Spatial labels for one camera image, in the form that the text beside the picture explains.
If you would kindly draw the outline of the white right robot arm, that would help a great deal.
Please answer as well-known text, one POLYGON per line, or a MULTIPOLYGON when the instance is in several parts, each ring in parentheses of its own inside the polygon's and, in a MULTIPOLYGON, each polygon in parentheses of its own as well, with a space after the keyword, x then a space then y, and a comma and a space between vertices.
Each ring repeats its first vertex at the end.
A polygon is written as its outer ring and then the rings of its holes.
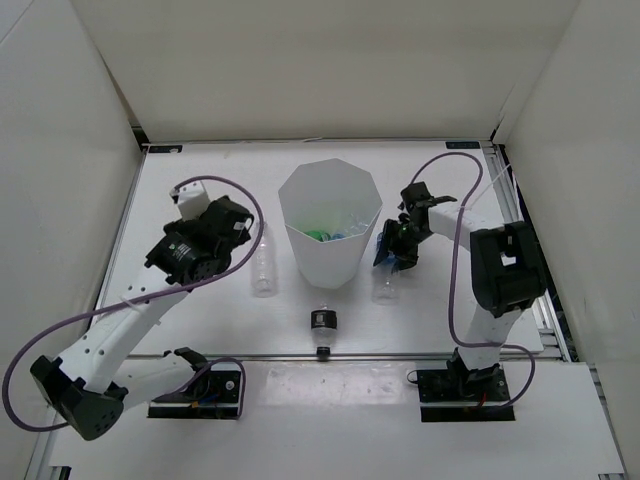
POLYGON ((488 392, 500 373, 500 352, 516 320, 546 290, 542 261, 532 228, 524 221, 490 221, 466 211, 451 196, 433 196, 425 183, 401 191, 401 213, 385 222, 374 264, 392 262, 399 272, 415 267, 419 245, 433 235, 454 242, 452 259, 470 254, 476 310, 463 337, 449 330, 456 349, 447 362, 446 385, 460 399, 488 392))

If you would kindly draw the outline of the blue Pocari Sweat bottle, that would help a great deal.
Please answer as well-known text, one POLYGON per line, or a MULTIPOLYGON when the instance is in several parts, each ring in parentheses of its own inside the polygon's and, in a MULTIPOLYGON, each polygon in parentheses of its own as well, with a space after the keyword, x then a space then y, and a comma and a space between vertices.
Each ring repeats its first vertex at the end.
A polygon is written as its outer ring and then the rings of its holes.
POLYGON ((394 254, 389 253, 372 270, 372 301, 378 305, 397 304, 400 298, 400 270, 394 254))

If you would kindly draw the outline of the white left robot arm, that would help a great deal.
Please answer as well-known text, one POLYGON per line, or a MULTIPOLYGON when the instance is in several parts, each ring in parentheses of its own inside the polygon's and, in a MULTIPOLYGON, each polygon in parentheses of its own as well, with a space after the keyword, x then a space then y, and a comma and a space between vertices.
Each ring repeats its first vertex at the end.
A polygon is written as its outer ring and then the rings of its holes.
POLYGON ((104 435, 137 404, 208 395, 206 359, 188 347, 142 369, 123 363, 193 284, 227 271, 233 250, 249 241, 253 220, 248 209, 222 196, 195 217, 166 224, 125 293, 124 309, 102 317, 55 358, 34 361, 30 373, 45 400, 83 439, 104 435))

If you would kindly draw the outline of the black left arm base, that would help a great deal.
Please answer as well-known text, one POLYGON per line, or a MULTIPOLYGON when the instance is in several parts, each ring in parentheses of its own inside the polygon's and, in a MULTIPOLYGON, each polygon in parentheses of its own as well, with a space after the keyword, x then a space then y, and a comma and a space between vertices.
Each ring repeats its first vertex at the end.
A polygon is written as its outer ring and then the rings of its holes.
POLYGON ((223 357, 211 362, 187 388, 149 403, 149 419, 239 420, 244 410, 246 369, 239 360, 223 357))

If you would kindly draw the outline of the clear bottle blue label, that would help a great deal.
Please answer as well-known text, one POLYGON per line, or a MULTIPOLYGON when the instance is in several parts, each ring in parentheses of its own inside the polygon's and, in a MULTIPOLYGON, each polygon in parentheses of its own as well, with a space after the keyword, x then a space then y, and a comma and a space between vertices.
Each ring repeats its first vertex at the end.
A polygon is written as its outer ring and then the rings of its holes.
POLYGON ((331 240, 340 240, 363 234, 369 227, 370 220, 352 211, 341 211, 332 220, 329 230, 331 240))

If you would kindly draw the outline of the green plastic soda bottle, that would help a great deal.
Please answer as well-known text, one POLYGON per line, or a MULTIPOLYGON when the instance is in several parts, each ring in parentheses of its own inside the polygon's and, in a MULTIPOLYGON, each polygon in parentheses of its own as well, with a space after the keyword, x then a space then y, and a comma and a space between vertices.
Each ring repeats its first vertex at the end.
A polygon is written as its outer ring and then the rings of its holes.
POLYGON ((304 234, 318 242, 327 242, 332 239, 332 235, 324 230, 307 230, 304 234))

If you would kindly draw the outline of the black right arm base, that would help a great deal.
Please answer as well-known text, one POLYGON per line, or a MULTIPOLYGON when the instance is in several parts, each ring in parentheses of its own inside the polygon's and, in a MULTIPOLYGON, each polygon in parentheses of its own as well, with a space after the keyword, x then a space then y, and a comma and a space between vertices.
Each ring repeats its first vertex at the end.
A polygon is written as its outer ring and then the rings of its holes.
POLYGON ((514 408, 504 369, 496 364, 476 378, 460 361, 444 368, 410 370, 408 383, 418 389, 422 423, 513 422, 514 408))

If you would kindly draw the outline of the clear unlabeled plastic bottle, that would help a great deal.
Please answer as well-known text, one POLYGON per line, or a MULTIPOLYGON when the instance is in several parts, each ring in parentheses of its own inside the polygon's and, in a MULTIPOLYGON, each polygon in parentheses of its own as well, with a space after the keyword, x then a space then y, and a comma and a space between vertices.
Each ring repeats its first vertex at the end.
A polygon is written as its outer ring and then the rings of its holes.
POLYGON ((255 297, 268 298, 274 296, 278 288, 275 243, 269 225, 264 223, 259 226, 262 236, 251 257, 250 282, 255 297))

